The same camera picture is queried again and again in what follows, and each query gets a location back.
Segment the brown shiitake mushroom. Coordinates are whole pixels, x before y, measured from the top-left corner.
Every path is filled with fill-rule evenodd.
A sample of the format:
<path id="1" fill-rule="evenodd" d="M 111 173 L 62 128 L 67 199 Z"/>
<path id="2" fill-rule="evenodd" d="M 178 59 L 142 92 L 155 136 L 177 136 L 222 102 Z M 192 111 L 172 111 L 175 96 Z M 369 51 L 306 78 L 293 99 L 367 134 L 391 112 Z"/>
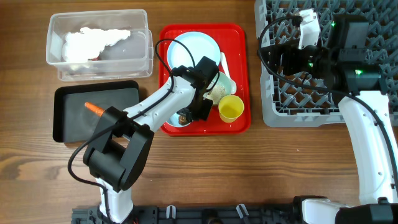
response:
<path id="1" fill-rule="evenodd" d="M 183 126 L 183 125 L 188 124 L 189 121 L 187 120 L 187 118 L 186 118 L 185 115 L 179 114 L 179 115 L 178 115 L 178 123 L 179 123 L 179 125 L 182 125 L 182 126 Z"/>

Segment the pile of white rice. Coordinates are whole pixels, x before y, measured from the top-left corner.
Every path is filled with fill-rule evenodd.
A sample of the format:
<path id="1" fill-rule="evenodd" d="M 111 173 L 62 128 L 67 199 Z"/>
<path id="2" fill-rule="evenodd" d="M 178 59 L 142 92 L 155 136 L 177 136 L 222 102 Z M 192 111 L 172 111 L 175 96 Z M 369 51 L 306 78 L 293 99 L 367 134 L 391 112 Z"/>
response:
<path id="1" fill-rule="evenodd" d="M 223 85 L 216 84 L 216 86 L 206 96 L 207 99 L 212 100 L 214 105 L 218 105 L 222 97 L 227 94 L 227 90 Z"/>

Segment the yellow cup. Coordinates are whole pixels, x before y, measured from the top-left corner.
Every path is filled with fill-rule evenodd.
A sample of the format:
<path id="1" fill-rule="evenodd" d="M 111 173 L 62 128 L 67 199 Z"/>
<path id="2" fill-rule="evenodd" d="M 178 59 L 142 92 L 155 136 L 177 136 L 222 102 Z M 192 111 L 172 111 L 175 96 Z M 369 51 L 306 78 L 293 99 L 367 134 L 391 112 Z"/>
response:
<path id="1" fill-rule="evenodd" d="M 224 96 L 218 104 L 218 111 L 222 121 L 232 123 L 243 114 L 244 102 L 236 95 Z"/>

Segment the green bowl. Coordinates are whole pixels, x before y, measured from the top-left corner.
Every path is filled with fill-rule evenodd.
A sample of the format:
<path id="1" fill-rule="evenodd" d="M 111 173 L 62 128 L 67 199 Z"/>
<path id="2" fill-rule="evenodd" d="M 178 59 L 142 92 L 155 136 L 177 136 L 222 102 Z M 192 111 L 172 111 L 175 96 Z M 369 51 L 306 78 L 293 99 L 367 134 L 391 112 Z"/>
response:
<path id="1" fill-rule="evenodd" d="M 211 86 L 214 85 L 216 78 L 218 78 L 216 84 L 223 85 L 226 88 L 227 94 L 225 96 L 230 95 L 231 94 L 231 83 L 230 83 L 229 78 L 223 72 L 220 72 L 220 75 L 219 76 L 216 75 L 216 77 L 211 82 Z"/>

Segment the orange carrot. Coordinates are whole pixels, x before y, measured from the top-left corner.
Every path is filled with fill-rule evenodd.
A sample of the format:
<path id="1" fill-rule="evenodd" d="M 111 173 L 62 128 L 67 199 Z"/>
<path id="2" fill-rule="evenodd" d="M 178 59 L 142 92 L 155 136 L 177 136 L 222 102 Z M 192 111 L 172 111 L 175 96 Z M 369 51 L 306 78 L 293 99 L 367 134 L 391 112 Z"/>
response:
<path id="1" fill-rule="evenodd" d="M 99 117 L 101 117 L 103 115 L 103 113 L 105 112 L 104 109 L 102 109 L 99 106 L 96 106 L 90 102 L 86 102 L 85 107 Z"/>

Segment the small white tissue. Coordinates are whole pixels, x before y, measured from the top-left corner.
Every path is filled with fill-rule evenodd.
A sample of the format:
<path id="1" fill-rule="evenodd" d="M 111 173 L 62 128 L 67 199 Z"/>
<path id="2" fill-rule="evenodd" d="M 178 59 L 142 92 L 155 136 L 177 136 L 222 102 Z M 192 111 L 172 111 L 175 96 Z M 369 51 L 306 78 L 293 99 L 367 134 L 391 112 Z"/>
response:
<path id="1" fill-rule="evenodd" d="M 131 35 L 129 30 L 120 29 L 90 29 L 83 27 L 80 29 L 84 38 L 91 44 L 95 44 L 99 47 L 113 46 L 120 40 L 126 40 Z"/>

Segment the large white tissue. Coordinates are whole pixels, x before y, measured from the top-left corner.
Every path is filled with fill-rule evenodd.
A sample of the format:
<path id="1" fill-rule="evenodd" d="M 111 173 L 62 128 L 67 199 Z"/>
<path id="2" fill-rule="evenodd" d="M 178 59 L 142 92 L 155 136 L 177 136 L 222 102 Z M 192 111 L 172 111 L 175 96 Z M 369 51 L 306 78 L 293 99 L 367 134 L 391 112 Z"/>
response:
<path id="1" fill-rule="evenodd" d="M 89 43 L 81 32 L 69 32 L 65 36 L 62 56 L 64 61 L 70 63 L 87 62 L 89 58 L 98 57 L 103 49 L 104 47 Z"/>

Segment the red snack wrapper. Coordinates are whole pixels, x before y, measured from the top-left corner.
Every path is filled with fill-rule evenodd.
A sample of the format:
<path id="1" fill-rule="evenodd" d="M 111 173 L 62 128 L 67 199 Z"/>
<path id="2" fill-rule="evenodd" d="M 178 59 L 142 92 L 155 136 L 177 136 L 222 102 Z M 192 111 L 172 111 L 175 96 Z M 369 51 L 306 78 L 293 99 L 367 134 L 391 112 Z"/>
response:
<path id="1" fill-rule="evenodd" d="M 96 57 L 96 58 L 89 58 L 88 61 L 98 61 L 100 59 L 100 57 Z"/>

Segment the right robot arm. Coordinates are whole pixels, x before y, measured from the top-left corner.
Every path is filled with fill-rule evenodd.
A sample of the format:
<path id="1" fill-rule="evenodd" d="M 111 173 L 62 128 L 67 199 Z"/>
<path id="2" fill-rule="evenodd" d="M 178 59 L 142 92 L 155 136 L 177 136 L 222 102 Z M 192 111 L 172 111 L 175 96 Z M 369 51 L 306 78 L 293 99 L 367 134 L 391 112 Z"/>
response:
<path id="1" fill-rule="evenodd" d="M 306 72 L 324 81 L 346 123 L 359 176 L 358 206 L 321 196 L 296 196 L 290 204 L 270 205 L 268 223 L 396 223 L 397 143 L 389 117 L 387 84 L 381 68 L 366 61 L 368 20 L 359 15 L 333 17 L 326 47 L 318 43 L 317 14 L 306 9 L 290 16 L 300 37 L 259 46 L 265 69 L 279 79 Z"/>

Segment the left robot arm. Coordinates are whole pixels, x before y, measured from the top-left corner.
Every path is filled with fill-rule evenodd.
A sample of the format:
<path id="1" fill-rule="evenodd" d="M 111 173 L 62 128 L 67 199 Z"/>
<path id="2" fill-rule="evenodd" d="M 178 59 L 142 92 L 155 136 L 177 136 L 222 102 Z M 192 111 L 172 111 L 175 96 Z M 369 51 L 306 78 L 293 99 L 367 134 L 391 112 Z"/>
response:
<path id="1" fill-rule="evenodd" d="M 203 57 L 194 67 L 173 68 L 161 88 L 123 111 L 86 105 L 99 116 L 83 163 L 100 187 L 103 223 L 123 223 L 132 212 L 131 187 L 146 165 L 155 132 L 173 114 L 188 122 L 207 120 L 213 102 L 205 94 L 219 73 L 217 64 Z"/>

